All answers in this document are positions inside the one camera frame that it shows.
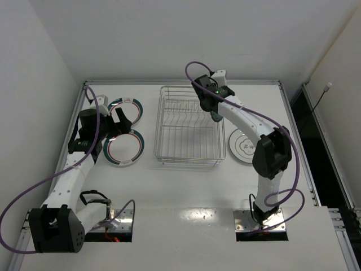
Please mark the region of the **white plate with grey rim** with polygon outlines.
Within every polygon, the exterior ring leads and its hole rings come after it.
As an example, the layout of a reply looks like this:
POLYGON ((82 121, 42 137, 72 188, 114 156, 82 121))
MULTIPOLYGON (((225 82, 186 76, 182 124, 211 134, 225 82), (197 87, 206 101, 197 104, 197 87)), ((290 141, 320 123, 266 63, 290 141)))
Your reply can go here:
POLYGON ((251 140, 239 129, 234 130, 229 139, 228 146, 232 155, 245 164, 251 164, 256 150, 251 140))

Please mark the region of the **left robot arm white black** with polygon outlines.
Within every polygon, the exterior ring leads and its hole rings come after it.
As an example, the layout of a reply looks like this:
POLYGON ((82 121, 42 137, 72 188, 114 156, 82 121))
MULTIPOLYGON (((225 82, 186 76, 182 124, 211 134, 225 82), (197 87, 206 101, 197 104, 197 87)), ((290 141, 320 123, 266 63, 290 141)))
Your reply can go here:
POLYGON ((117 123, 106 106, 79 112, 68 143, 66 172, 60 175, 41 208, 31 209, 28 216, 37 253, 77 253, 88 232, 113 221, 108 198, 92 199, 79 212, 76 205, 85 179, 102 150, 103 139, 131 131, 132 123, 123 110, 117 108, 116 114, 117 123))

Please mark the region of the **small blue patterned plate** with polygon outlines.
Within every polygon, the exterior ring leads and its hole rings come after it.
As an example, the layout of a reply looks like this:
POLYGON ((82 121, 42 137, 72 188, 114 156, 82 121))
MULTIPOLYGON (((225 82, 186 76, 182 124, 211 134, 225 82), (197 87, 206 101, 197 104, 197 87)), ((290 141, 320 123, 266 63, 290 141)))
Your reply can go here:
POLYGON ((210 116, 215 123, 218 123, 223 119, 223 117, 215 111, 210 111, 210 116))

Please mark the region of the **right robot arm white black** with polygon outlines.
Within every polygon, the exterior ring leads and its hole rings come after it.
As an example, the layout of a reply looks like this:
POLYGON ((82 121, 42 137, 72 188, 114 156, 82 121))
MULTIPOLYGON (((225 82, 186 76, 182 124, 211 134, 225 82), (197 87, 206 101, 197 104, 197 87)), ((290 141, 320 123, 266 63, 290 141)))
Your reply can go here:
POLYGON ((287 132, 246 111, 233 90, 228 86, 218 87, 207 75, 197 78, 192 86, 204 111, 233 123, 255 146, 252 165, 258 173, 258 190, 253 218, 262 224, 279 209, 280 180, 292 159, 287 132))

